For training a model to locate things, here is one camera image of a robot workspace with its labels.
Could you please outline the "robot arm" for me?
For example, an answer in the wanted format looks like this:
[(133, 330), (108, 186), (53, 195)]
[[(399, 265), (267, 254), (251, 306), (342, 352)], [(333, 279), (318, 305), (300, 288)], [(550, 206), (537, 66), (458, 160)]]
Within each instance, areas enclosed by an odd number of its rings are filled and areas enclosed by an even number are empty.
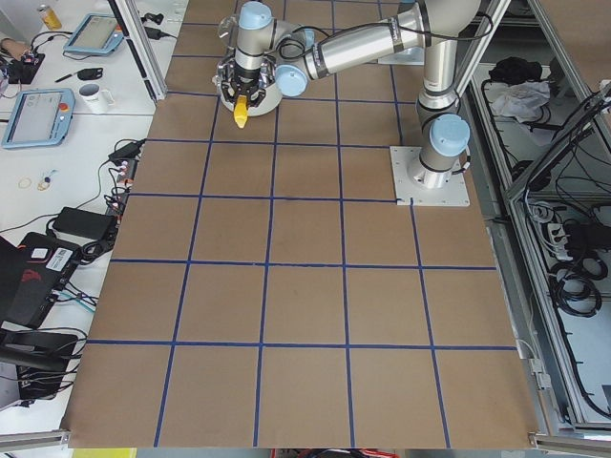
[(460, 33), (478, 9), (476, 1), (418, 1), (378, 22), (316, 40), (313, 28), (280, 20), (268, 5), (248, 1), (219, 25), (227, 51), (213, 82), (235, 123), (244, 127), (249, 117), (302, 94), (311, 81), (420, 48), (424, 73), (416, 108), (424, 145), (407, 172), (416, 185), (439, 189), (457, 174), (454, 165), (470, 138), (457, 113), (454, 73)]

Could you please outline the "person hand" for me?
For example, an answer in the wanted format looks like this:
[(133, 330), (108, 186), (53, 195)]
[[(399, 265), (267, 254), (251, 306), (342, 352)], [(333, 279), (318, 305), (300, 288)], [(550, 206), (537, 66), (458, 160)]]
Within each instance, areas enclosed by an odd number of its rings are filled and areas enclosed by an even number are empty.
[(20, 60), (24, 55), (31, 51), (30, 47), (26, 43), (16, 41), (12, 38), (2, 38), (1, 49), (11, 58), (17, 60)]

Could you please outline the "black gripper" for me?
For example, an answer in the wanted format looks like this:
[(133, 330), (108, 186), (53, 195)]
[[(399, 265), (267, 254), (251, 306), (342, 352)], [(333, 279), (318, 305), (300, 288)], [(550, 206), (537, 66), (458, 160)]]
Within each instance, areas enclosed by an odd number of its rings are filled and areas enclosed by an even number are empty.
[(228, 106), (234, 106), (239, 95), (248, 97), (248, 107), (257, 108), (265, 99), (266, 90), (260, 87), (259, 71), (241, 67), (220, 70), (221, 97)]

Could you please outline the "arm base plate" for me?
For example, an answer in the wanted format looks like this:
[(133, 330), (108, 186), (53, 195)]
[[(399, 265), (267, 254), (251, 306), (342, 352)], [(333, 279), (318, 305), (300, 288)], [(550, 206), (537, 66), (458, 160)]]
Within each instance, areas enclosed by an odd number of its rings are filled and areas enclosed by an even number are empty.
[(450, 171), (437, 173), (422, 167), (420, 147), (391, 146), (395, 201), (397, 205), (468, 207), (470, 198), (457, 156)]
[(378, 64), (381, 65), (402, 65), (402, 66), (418, 66), (424, 65), (424, 49), (421, 47), (414, 47), (405, 49), (402, 52), (396, 52), (394, 54), (380, 57), (377, 60)]

